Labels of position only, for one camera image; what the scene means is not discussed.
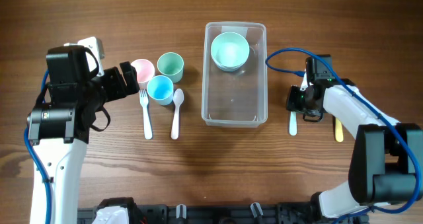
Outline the pink plastic cup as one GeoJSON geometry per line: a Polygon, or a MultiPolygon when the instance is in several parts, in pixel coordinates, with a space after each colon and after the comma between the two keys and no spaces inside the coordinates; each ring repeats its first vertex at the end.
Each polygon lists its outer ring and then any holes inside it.
{"type": "Polygon", "coordinates": [[[136,70],[137,82],[140,89],[146,89],[148,82],[155,76],[155,67],[147,59],[137,59],[131,62],[136,70]]]}

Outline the light blue fork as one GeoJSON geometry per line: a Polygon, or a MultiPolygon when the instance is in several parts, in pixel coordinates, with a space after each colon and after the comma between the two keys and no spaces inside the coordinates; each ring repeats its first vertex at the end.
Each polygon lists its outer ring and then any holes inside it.
{"type": "Polygon", "coordinates": [[[141,89],[139,91],[139,102],[141,104],[141,107],[143,109],[143,131],[144,136],[146,139],[152,139],[153,138],[153,131],[151,127],[151,121],[149,118],[149,112],[148,112],[148,105],[149,105],[149,99],[147,91],[144,89],[141,89]]]}
{"type": "Polygon", "coordinates": [[[290,112],[288,131],[291,136],[297,135],[297,115],[293,111],[290,112]]]}

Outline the blue plastic cup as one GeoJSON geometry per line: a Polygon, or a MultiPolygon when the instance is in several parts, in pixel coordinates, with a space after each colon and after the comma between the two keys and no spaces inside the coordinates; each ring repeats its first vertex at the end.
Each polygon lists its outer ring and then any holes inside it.
{"type": "Polygon", "coordinates": [[[173,101],[174,84],[164,75],[154,76],[147,84],[148,95],[162,106],[173,101]]]}

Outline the green plastic cup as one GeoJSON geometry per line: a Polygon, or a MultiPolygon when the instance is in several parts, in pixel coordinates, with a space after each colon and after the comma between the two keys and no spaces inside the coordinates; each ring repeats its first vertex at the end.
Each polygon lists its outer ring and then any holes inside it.
{"type": "Polygon", "coordinates": [[[177,53],[167,52],[158,59],[157,69],[173,83],[177,83],[183,76],[184,60],[177,53]]]}

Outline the yellow plastic fork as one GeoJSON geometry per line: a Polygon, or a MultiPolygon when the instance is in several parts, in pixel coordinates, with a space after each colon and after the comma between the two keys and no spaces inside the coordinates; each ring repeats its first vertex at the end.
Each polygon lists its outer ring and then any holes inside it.
{"type": "Polygon", "coordinates": [[[338,118],[334,119],[334,138],[339,143],[344,141],[342,123],[338,118]]]}

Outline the white plastic spoon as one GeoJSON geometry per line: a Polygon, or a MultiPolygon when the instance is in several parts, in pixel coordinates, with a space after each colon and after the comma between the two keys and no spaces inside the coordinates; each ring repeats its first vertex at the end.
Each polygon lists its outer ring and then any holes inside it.
{"type": "Polygon", "coordinates": [[[184,92],[182,91],[182,89],[175,90],[174,96],[173,96],[173,102],[174,102],[174,116],[173,116],[173,124],[171,128],[171,138],[173,140],[176,140],[179,137],[180,106],[184,102],[184,92]]]}

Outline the clear plastic container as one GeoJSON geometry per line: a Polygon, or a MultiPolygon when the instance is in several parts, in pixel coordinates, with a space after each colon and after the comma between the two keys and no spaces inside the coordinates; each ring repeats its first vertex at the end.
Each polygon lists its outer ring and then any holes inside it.
{"type": "Polygon", "coordinates": [[[255,22],[209,22],[205,27],[202,119],[209,126],[257,128],[268,118],[267,31],[255,22]],[[212,41],[236,32],[249,43],[249,58],[239,69],[224,71],[211,55],[212,41]]]}

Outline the teal plastic bowl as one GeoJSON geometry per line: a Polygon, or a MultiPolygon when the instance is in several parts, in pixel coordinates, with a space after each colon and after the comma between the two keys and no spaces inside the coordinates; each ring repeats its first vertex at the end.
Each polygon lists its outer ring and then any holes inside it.
{"type": "Polygon", "coordinates": [[[239,69],[248,60],[250,47],[247,39],[236,32],[224,32],[211,43],[211,58],[223,71],[239,69]]]}

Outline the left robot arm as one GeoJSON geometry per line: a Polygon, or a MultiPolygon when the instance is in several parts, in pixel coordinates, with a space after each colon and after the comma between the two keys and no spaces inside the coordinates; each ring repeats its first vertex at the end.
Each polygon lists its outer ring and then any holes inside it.
{"type": "Polygon", "coordinates": [[[76,223],[82,164],[89,132],[104,104],[139,92],[136,70],[128,61],[99,75],[89,68],[88,47],[51,48],[50,76],[27,117],[24,142],[34,162],[31,223],[76,223]]]}

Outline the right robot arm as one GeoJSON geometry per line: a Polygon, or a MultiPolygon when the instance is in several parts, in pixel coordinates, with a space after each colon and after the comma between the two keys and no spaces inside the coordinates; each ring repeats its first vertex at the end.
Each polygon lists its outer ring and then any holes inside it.
{"type": "Polygon", "coordinates": [[[292,86],[286,108],[319,121],[339,119],[355,144],[347,181],[313,197],[314,220],[342,221],[369,211],[401,213],[422,199],[422,129],[376,109],[350,83],[321,81],[292,86]]]}

